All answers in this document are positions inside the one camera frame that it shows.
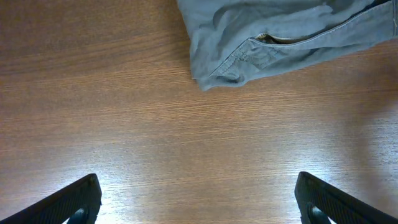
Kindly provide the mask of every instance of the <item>wooden table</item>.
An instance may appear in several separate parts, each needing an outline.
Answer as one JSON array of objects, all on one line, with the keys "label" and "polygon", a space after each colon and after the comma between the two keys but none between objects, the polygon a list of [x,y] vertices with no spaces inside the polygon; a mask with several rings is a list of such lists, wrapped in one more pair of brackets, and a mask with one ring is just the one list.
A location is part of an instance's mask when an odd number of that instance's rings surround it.
[{"label": "wooden table", "polygon": [[175,0],[0,3],[0,219],[95,172],[97,223],[299,223],[299,171],[398,217],[398,41],[202,92]]}]

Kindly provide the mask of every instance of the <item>seam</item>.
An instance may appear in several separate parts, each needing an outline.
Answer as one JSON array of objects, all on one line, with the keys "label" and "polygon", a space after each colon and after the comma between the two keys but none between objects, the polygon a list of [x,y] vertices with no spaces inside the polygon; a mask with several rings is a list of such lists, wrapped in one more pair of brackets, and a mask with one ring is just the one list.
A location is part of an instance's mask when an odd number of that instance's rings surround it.
[{"label": "seam", "polygon": [[302,42],[298,42],[298,43],[295,43],[295,44],[279,44],[279,45],[277,45],[277,44],[265,44],[265,43],[262,43],[262,42],[260,42],[260,41],[258,41],[256,39],[253,39],[253,38],[251,38],[251,40],[254,40],[255,43],[261,44],[262,46],[266,46],[266,47],[296,47],[298,45],[302,45],[302,44],[306,44],[306,43],[312,42],[312,41],[314,41],[314,40],[316,40],[316,39],[318,39],[320,37],[323,37],[323,36],[328,35],[328,34],[332,34],[332,33],[336,32],[336,31],[338,31],[338,30],[340,30],[342,28],[345,28],[346,26],[351,25],[352,23],[355,23],[360,17],[362,17],[362,16],[364,16],[366,14],[369,14],[369,13],[374,12],[374,11],[380,11],[381,9],[384,9],[385,7],[387,7],[386,4],[388,4],[388,2],[386,2],[384,4],[381,4],[381,5],[378,5],[378,6],[375,6],[375,7],[371,8],[371,9],[369,9],[367,11],[364,11],[364,12],[354,16],[353,18],[348,19],[347,21],[343,22],[342,24],[338,25],[337,27],[332,28],[331,30],[325,31],[325,32],[323,32],[321,34],[316,35],[315,37],[312,37],[312,38],[310,38],[308,40],[303,40]]},{"label": "seam", "polygon": [[267,53],[267,59],[264,59],[264,62],[262,62],[262,63],[254,63],[253,61],[255,61],[255,60],[257,60],[257,59],[254,59],[253,57],[251,57],[250,55],[247,55],[246,53],[244,53],[244,57],[246,57],[246,58],[244,58],[244,60],[243,61],[245,61],[245,62],[247,62],[247,63],[250,63],[250,64],[252,64],[252,65],[255,65],[255,66],[261,66],[261,65],[264,65],[265,63],[269,63],[270,61],[271,61],[271,59],[272,58],[275,58],[275,56],[278,54],[280,52],[280,50],[276,50],[276,49],[273,49],[273,48],[270,48],[269,49],[269,52]]},{"label": "seam", "polygon": [[246,39],[239,47],[232,51],[232,53],[227,57],[227,59],[219,65],[208,77],[212,77],[215,75],[223,75],[228,69],[231,68],[232,64],[235,63],[236,59],[240,57],[241,51],[246,44],[248,39]]},{"label": "seam", "polygon": [[248,56],[248,54],[246,52],[241,52],[242,53],[242,58],[240,59],[243,62],[247,62],[251,65],[256,66],[256,64],[253,62],[255,61],[252,57]]}]

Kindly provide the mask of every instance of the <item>black plastic object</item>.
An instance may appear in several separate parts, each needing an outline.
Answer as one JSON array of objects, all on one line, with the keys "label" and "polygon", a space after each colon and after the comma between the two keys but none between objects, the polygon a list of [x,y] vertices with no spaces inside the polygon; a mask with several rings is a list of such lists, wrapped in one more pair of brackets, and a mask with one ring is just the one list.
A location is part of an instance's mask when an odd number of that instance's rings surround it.
[{"label": "black plastic object", "polygon": [[92,224],[101,206],[97,175],[89,174],[36,204],[0,221],[0,224]]},{"label": "black plastic object", "polygon": [[337,224],[398,223],[398,219],[361,202],[308,172],[299,173],[295,196],[303,224],[330,224],[330,220]]}]

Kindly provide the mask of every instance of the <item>gray jeans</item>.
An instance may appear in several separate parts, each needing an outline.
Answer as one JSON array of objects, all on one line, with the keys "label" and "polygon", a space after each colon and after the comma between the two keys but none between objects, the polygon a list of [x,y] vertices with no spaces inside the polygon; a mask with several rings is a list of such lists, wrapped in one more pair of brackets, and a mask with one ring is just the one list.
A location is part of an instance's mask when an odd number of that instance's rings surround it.
[{"label": "gray jeans", "polygon": [[397,36],[398,0],[178,0],[202,90],[242,86]]}]

